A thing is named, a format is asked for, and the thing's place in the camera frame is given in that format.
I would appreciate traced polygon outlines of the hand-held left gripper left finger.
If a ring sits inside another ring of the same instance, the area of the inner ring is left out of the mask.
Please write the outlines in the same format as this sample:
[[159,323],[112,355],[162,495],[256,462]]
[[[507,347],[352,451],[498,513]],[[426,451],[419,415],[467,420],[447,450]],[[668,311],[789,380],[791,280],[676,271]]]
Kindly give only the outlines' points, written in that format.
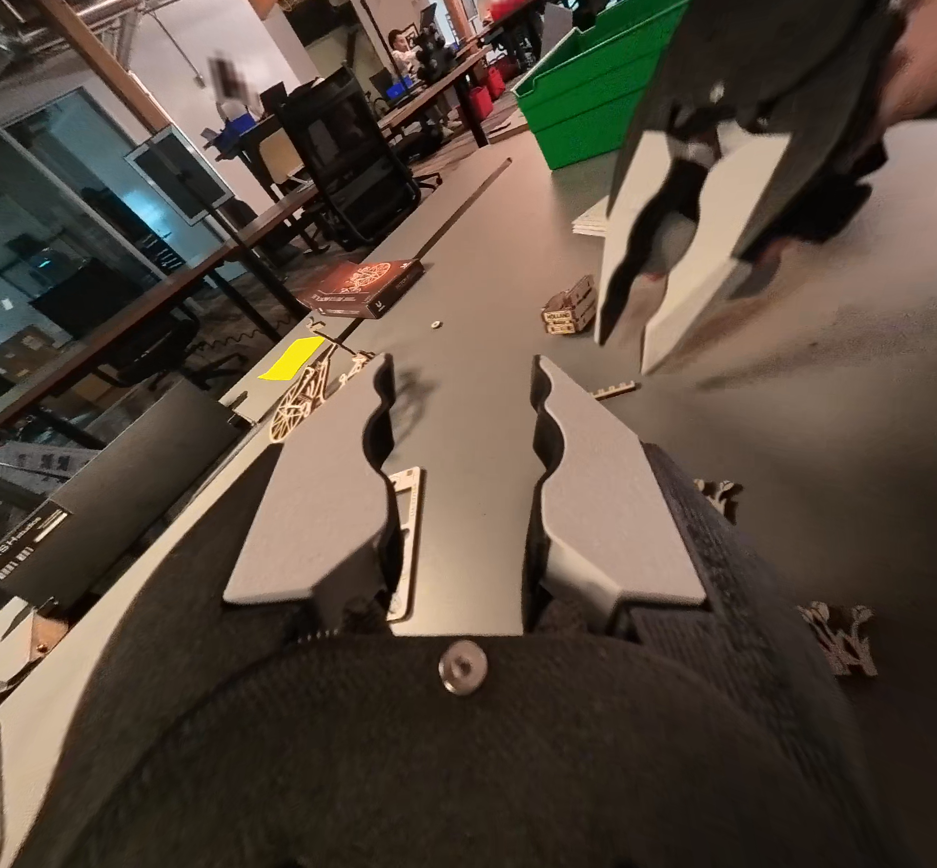
[[394,364],[377,354],[282,442],[223,592],[225,604],[312,604],[337,628],[349,604],[395,592]]

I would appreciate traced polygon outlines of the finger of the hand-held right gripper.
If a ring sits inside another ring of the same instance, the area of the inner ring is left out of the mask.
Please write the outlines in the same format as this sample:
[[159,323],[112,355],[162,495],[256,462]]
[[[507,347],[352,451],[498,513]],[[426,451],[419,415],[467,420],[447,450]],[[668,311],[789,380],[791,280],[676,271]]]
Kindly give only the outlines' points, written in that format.
[[696,234],[707,143],[643,133],[606,213],[595,340],[605,344],[639,276],[666,276]]
[[658,369],[751,274],[736,251],[791,138],[749,133],[733,123],[722,124],[718,134],[722,157],[703,182],[695,234],[669,271],[662,302],[644,328],[644,374]]

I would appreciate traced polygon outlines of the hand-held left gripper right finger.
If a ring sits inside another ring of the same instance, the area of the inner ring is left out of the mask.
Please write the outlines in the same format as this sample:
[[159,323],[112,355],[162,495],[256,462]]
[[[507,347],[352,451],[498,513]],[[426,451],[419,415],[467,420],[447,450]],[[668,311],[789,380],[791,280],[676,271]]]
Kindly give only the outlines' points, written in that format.
[[532,360],[530,405],[542,473],[527,531],[527,626],[547,600],[575,608],[594,633],[634,607],[706,607],[639,437],[544,355]]

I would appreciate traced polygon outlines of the wooden cut-out parts sheet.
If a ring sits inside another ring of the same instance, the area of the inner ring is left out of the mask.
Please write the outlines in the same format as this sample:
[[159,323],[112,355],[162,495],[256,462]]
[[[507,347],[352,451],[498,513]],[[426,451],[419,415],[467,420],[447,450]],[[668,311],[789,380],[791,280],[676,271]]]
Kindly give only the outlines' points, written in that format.
[[392,593],[387,621],[400,624],[412,614],[426,472],[413,467],[390,476],[403,539],[399,581]]

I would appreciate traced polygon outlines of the wooden bicycle model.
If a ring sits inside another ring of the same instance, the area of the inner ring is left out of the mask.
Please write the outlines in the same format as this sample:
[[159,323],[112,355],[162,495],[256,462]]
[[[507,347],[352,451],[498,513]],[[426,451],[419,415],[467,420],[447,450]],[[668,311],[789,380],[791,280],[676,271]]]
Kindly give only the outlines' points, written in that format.
[[[328,335],[322,335],[321,338],[328,345],[322,357],[304,365],[298,380],[287,389],[275,408],[268,429],[268,438],[272,443],[285,442],[303,421],[343,389],[376,357],[370,351],[353,351]],[[331,363],[337,351],[350,354],[352,362],[349,369],[332,382]]]

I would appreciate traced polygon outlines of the small wooden crate model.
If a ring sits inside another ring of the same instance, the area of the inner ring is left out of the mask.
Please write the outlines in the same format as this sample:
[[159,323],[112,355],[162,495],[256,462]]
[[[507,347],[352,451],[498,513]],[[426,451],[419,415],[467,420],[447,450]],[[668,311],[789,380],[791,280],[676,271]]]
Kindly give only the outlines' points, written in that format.
[[582,276],[573,286],[544,305],[541,318],[547,335],[579,335],[594,322],[597,290],[592,274]]

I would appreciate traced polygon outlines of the person's right hand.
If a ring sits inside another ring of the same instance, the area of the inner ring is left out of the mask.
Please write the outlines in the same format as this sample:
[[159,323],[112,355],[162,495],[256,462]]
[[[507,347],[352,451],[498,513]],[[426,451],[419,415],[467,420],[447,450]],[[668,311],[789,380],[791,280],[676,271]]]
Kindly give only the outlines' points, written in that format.
[[936,106],[936,0],[904,0],[905,28],[888,59],[877,123],[882,131]]

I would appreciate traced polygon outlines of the green plastic bin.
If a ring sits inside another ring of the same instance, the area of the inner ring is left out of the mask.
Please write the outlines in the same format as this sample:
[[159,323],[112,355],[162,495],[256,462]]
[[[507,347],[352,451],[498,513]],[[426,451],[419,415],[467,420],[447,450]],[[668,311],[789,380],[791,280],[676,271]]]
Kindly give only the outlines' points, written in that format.
[[623,0],[571,30],[513,89],[552,171],[617,150],[691,0]]

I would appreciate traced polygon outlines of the yellow sticky note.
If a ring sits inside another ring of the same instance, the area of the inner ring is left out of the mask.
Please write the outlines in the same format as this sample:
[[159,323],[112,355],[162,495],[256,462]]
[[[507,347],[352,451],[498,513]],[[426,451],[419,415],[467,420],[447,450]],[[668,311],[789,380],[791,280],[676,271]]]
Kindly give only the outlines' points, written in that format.
[[322,336],[308,336],[294,340],[273,362],[272,366],[259,375],[265,382],[289,382],[304,368],[325,344]]

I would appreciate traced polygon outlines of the black cardboard box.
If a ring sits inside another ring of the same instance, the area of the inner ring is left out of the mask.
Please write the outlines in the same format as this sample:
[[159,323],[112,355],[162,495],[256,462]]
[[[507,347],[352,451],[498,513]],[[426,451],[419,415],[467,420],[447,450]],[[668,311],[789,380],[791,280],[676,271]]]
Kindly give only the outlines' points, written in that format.
[[178,382],[2,537],[2,603],[53,616],[79,603],[247,429]]

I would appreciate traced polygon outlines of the dark box with bicycle print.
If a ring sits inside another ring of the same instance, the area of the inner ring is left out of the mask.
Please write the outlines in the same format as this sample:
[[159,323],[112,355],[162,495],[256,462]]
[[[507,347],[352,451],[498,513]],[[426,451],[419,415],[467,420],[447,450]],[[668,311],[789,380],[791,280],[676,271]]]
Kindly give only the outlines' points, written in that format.
[[298,288],[295,297],[325,317],[379,320],[424,274],[420,260],[343,262],[321,279]]

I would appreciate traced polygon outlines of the black office chair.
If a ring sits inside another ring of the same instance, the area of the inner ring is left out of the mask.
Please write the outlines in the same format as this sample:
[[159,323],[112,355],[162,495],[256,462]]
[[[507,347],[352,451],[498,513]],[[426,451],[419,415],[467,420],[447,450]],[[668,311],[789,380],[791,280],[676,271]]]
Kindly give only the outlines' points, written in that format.
[[421,188],[345,65],[294,89],[272,111],[346,250],[375,248],[419,206]]

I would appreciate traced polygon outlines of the framed grey board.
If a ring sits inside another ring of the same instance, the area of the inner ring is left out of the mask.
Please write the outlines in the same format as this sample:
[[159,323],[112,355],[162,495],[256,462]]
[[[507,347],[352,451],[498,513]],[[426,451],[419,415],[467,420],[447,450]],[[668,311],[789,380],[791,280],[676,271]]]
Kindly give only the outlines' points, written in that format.
[[123,160],[190,227],[216,215],[234,193],[175,124],[168,124]]

